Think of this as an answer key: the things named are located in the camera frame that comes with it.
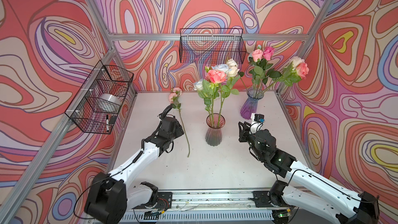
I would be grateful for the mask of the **purple glass vase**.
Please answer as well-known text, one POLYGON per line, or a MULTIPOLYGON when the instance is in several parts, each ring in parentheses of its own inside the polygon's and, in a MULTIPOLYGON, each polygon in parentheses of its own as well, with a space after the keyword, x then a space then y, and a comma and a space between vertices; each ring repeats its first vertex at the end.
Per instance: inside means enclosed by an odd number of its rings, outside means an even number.
POLYGON ((257 112, 258 102, 263 99, 264 92, 260 89, 249 88, 247 90, 247 100, 240 110, 240 115, 244 119, 251 119, 251 115, 257 112))

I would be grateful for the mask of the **pale pink flower bunch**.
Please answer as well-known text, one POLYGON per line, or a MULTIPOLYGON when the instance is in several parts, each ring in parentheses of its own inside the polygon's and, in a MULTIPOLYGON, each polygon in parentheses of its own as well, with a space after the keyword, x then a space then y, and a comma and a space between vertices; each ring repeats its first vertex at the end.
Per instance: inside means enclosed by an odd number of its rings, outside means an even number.
POLYGON ((171 90, 171 93, 169 95, 169 102, 172 104, 172 108, 176 109, 178 111, 178 115, 179 118, 181 120, 181 125, 182 125, 182 129, 184 131, 184 135, 187 141, 187 145, 188 145, 188 155, 187 157, 190 157, 190 153, 191 153, 191 147, 190 147, 190 143, 189 143, 189 138, 187 136, 187 132, 184 126, 184 122, 183 122, 183 118, 182 118, 182 114, 181 114, 181 103, 179 101, 180 97, 182 96, 182 89, 179 87, 175 87, 171 90))

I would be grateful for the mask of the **red glass vase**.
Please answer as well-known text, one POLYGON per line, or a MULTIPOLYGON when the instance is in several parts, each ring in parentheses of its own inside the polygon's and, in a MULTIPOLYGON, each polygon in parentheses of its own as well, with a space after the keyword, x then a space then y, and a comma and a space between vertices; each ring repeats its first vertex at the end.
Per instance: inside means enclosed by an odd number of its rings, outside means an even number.
POLYGON ((205 141, 210 146, 218 146, 222 142, 222 128, 225 126, 225 118, 220 114, 209 115, 206 118, 208 129, 205 141))

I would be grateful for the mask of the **white blue rose stem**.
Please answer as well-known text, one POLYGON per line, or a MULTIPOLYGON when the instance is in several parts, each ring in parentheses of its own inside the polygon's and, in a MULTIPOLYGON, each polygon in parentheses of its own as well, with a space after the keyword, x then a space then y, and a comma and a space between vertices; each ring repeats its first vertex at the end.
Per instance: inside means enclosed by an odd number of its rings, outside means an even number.
POLYGON ((204 101, 205 110, 209 113, 210 126, 214 126, 214 92, 212 84, 204 79, 197 81, 194 84, 194 89, 197 91, 199 97, 204 101))

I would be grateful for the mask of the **cream rose stem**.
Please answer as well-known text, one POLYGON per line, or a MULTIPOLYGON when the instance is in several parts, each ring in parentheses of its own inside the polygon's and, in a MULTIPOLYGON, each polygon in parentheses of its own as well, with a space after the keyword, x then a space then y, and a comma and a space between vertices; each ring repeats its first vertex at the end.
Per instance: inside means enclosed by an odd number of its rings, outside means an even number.
POLYGON ((305 60, 303 60, 298 56, 293 57, 288 62, 288 64, 284 66, 281 71, 279 71, 280 76, 278 76, 276 79, 273 79, 273 81, 284 82, 286 79, 289 79, 290 77, 297 75, 296 68, 304 62, 305 60))
POLYGON ((220 103, 220 110, 219 116, 221 116, 223 105, 225 99, 230 96, 230 94, 239 94, 237 89, 234 89, 234 85, 240 79, 239 69, 237 66, 230 67, 227 72, 227 80, 220 88, 220 96, 221 96, 221 103, 220 103))

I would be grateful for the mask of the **salmon pink rose stem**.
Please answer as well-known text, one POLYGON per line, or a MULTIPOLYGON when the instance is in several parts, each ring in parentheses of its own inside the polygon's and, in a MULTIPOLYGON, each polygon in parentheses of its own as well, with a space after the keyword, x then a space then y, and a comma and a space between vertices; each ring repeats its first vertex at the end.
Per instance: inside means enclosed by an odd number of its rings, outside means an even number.
POLYGON ((221 111, 224 100, 230 95, 230 88, 223 83, 227 82, 227 74, 223 71, 211 69, 207 73, 207 79, 203 80, 201 91, 202 99, 204 100, 205 110, 209 113, 210 124, 214 128, 219 128, 221 125, 221 111), (214 110, 215 99, 220 98, 220 110, 218 113, 218 120, 216 120, 216 112, 214 110))

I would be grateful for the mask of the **coral pink rose stem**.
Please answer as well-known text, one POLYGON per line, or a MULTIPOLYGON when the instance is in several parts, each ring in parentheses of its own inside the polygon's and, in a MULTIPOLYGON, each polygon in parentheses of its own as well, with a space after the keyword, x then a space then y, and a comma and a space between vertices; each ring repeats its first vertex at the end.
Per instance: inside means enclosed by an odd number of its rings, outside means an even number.
POLYGON ((273 64, 267 65, 265 78, 271 78, 272 83, 267 86, 263 92, 268 91, 276 83, 284 84, 287 87, 292 87, 293 84, 300 82, 305 79, 309 73, 307 63, 301 61, 294 65, 294 62, 290 62, 288 65, 282 68, 282 71, 275 70, 273 64))

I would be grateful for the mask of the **pale blue rose stem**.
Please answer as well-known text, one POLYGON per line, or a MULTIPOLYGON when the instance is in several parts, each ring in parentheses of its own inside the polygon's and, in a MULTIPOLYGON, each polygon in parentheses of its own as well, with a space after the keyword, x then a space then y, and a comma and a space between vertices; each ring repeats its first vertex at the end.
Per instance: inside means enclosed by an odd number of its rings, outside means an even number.
POLYGON ((211 70, 209 70, 208 72, 208 78, 210 83, 212 84, 212 88, 213 88, 213 92, 214 92, 214 105, 215 105, 215 101, 216 99, 220 98, 220 88, 223 85, 223 83, 226 82, 227 80, 227 75, 226 72, 228 70, 228 66, 226 64, 221 64, 221 65, 217 65, 217 66, 212 66, 211 70))

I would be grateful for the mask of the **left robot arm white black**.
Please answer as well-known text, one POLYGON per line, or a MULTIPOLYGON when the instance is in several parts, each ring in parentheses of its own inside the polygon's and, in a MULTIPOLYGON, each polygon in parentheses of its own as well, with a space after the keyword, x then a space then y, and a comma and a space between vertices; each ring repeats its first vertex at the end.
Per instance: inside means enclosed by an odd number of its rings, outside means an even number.
POLYGON ((138 186, 133 186, 133 182, 174 146, 174 139, 183 135, 184 130, 174 116, 162 117, 153 134, 142 140, 141 149, 130 159, 109 173, 100 172, 94 177, 88 188, 84 212, 103 224, 117 224, 127 210, 156 205, 158 188, 146 181, 138 186))

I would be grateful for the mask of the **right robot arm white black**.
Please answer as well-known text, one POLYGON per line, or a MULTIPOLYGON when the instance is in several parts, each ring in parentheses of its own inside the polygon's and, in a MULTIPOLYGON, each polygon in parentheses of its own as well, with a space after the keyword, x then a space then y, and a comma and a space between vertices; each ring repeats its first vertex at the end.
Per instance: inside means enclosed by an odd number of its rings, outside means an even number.
POLYGON ((276 180, 265 196, 254 193, 257 205, 295 206, 334 224, 376 224, 378 198, 364 191, 344 188, 311 170, 294 156, 276 147, 276 139, 263 130, 262 121, 239 122, 239 142, 276 180))

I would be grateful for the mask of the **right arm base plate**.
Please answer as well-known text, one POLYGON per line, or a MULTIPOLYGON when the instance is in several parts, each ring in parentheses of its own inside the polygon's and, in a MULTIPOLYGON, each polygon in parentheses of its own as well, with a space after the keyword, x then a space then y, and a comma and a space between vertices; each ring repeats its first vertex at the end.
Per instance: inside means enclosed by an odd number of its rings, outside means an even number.
POLYGON ((260 208, 260 207, 276 207, 276 208, 289 207, 289 208, 292 208, 292 207, 294 207, 293 205, 289 205, 287 202, 285 202, 282 199, 282 196, 272 194, 266 190, 253 191, 252 194, 253 194, 253 196, 252 196, 252 198, 250 198, 250 200, 252 200, 255 203, 257 208, 260 208))

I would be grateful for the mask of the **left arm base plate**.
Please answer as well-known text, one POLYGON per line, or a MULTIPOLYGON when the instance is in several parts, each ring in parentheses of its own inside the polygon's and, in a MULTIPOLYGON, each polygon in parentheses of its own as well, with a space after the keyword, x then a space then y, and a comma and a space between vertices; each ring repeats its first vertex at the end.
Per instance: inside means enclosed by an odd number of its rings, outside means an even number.
POLYGON ((134 209, 157 209, 167 210, 172 207, 173 193, 171 191, 159 192, 155 197, 151 197, 148 203, 134 207, 134 209))

